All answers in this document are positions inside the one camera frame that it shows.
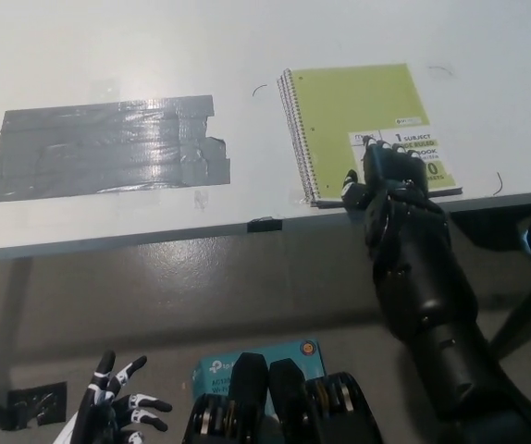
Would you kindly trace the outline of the robot left hand black white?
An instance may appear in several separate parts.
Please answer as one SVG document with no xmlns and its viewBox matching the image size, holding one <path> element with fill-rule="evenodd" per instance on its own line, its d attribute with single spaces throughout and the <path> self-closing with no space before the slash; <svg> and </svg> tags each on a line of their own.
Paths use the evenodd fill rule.
<svg viewBox="0 0 531 444">
<path fill-rule="evenodd" d="M 171 412 L 171 404 L 141 393 L 118 396 L 132 376 L 144 368 L 147 357 L 140 356 L 117 372 L 115 362 L 114 351 L 103 353 L 78 410 L 57 435 L 55 444 L 143 443 L 143 433 L 131 429 L 131 425 L 149 425 L 162 433 L 168 431 L 167 423 L 158 415 Z"/>
</svg>

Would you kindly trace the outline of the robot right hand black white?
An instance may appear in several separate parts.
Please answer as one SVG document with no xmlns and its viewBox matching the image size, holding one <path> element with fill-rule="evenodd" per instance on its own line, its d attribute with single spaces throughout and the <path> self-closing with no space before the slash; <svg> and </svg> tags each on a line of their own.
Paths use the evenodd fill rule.
<svg viewBox="0 0 531 444">
<path fill-rule="evenodd" d="M 363 175 L 350 169 L 342 184 L 340 197 L 346 208 L 364 210 L 382 191 L 429 197 L 426 164 L 413 150 L 370 136 L 363 138 L 363 147 L 360 161 Z"/>
</svg>

